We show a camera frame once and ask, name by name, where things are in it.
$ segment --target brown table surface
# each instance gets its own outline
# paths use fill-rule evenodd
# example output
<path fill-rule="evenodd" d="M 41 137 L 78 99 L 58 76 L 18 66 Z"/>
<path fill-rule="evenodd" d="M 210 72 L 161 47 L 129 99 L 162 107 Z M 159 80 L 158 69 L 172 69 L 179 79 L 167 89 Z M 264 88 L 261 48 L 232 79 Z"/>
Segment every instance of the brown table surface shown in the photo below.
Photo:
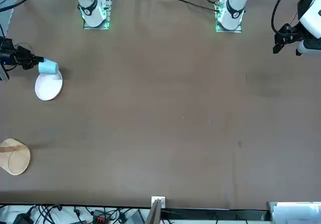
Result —
<path fill-rule="evenodd" d="M 277 28 L 297 1 L 281 2 Z M 215 33 L 212 12 L 175 0 L 115 0 L 109 31 L 83 30 L 76 0 L 18 7 L 8 37 L 58 62 L 64 86 L 39 100 L 36 68 L 1 83 L 0 138 L 32 151 L 21 176 L 0 169 L 1 201 L 320 200 L 320 57 L 272 54 L 275 2 L 249 0 L 242 34 Z"/>

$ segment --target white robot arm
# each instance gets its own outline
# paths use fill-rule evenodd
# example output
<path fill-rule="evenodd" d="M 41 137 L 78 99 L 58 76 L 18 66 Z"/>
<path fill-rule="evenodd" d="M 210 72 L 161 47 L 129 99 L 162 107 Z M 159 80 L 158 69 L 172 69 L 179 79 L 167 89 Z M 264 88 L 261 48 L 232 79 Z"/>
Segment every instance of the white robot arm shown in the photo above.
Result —
<path fill-rule="evenodd" d="M 77 0 L 83 19 L 90 27 L 98 27 L 105 19 L 102 0 Z"/>
<path fill-rule="evenodd" d="M 271 26 L 275 32 L 273 53 L 277 54 L 286 44 L 300 42 L 296 55 L 321 54 L 321 0 L 300 0 L 297 4 L 298 24 L 285 24 L 279 31 L 274 27 L 274 15 L 280 0 L 274 7 Z"/>
<path fill-rule="evenodd" d="M 235 30 L 244 14 L 244 7 L 247 0 L 223 0 L 224 7 L 218 24 L 228 31 Z"/>

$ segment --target black device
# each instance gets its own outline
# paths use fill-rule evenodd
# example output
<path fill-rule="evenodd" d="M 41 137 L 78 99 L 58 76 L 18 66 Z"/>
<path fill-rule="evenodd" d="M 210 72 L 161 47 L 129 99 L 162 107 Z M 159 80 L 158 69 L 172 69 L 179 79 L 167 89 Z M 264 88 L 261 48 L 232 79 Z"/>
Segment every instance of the black device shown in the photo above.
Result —
<path fill-rule="evenodd" d="M 30 214 L 21 213 L 16 216 L 14 224 L 34 224 L 34 221 L 31 220 Z"/>
<path fill-rule="evenodd" d="M 34 55 L 30 50 L 22 46 L 15 47 L 12 39 L 0 37 L 0 80 L 9 80 L 8 72 L 18 65 L 28 70 L 43 61 L 43 57 Z"/>
<path fill-rule="evenodd" d="M 300 18 L 309 9 L 309 6 L 313 0 L 300 0 L 297 3 L 297 17 Z M 273 47 L 273 53 L 279 53 L 286 44 L 293 42 L 303 41 L 303 45 L 307 49 L 319 49 L 321 50 L 321 39 L 314 37 L 302 24 L 299 22 L 294 27 L 291 27 L 289 23 L 286 23 L 281 27 L 278 33 L 274 35 L 275 46 Z M 296 50 L 296 55 L 300 56 L 301 53 Z"/>

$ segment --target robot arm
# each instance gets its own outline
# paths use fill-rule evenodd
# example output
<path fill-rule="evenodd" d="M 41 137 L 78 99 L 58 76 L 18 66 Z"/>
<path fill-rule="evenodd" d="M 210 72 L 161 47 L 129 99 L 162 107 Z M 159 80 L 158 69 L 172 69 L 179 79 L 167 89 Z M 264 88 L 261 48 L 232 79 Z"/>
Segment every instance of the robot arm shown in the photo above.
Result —
<path fill-rule="evenodd" d="M 43 57 L 32 54 L 28 49 L 22 46 L 15 47 L 12 39 L 0 37 L 0 80 L 9 80 L 8 72 L 18 65 L 28 70 L 43 61 Z"/>
<path fill-rule="evenodd" d="M 300 42 L 296 55 L 321 54 L 321 0 L 300 0 L 297 4 L 299 23 L 285 24 L 274 35 L 273 53 L 277 54 L 286 44 Z"/>
<path fill-rule="evenodd" d="M 90 27 L 98 27 L 105 19 L 102 0 L 77 0 L 83 19 Z"/>

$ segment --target cup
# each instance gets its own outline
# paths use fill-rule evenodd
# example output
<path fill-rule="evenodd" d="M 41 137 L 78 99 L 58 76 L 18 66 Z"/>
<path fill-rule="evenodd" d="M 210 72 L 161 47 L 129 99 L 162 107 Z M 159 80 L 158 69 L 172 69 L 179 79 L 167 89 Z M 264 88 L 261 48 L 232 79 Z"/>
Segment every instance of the cup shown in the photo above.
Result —
<path fill-rule="evenodd" d="M 39 73 L 56 75 L 58 73 L 58 63 L 45 59 L 44 62 L 38 64 Z"/>

